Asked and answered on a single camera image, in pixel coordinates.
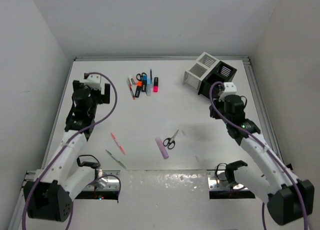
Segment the thin red pencil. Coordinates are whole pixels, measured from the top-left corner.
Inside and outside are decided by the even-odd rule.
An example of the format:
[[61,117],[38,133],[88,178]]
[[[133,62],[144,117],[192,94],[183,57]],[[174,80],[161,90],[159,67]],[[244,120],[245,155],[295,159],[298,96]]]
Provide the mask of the thin red pencil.
[[132,96],[132,99],[135,100],[135,99],[136,99],[136,98],[135,98],[135,94],[133,93],[132,85],[131,85],[131,83],[130,83],[129,80],[127,80],[127,85],[128,85],[128,87],[129,87],[129,91],[130,91],[130,94],[131,94],[131,96]]

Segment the red pen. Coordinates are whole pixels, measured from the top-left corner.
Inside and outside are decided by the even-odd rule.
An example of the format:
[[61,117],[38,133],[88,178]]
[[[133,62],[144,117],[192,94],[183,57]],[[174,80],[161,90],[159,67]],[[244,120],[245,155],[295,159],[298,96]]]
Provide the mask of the red pen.
[[117,147],[120,149],[120,151],[122,152],[123,155],[126,155],[126,152],[124,150],[124,148],[122,147],[122,145],[118,142],[116,136],[114,135],[114,133],[110,134],[112,139],[114,140],[115,144],[117,145]]

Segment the green pen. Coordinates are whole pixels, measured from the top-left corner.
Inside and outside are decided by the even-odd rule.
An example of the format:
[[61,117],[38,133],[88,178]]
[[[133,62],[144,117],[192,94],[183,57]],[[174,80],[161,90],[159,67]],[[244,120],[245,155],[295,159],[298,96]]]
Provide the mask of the green pen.
[[124,168],[125,170],[127,169],[126,166],[120,161],[118,160],[110,151],[105,150],[106,153],[114,160],[116,161],[122,168]]

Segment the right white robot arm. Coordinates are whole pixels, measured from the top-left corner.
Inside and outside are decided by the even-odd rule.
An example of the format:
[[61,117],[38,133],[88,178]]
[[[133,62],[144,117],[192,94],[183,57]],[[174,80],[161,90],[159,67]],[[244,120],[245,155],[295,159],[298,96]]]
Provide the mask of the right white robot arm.
[[215,82],[209,90],[210,117],[224,122],[229,136],[253,159],[262,174],[251,171],[246,162],[239,160],[225,166],[224,176],[230,186],[247,187],[278,225],[303,219],[303,228],[307,230],[315,188],[280,161],[259,127],[246,118],[247,104],[242,99],[232,82]]

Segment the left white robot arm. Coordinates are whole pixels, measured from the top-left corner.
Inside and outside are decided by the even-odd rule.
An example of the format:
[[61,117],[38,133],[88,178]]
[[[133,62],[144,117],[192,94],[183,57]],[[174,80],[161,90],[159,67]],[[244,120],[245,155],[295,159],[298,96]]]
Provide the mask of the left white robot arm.
[[75,198],[99,178],[100,164],[81,162],[80,151],[94,127],[107,119],[96,120],[97,108],[110,103],[110,90],[116,87],[111,81],[102,87],[100,80],[75,80],[72,87],[62,140],[50,162],[23,188],[24,225],[27,218],[64,222],[72,214]]

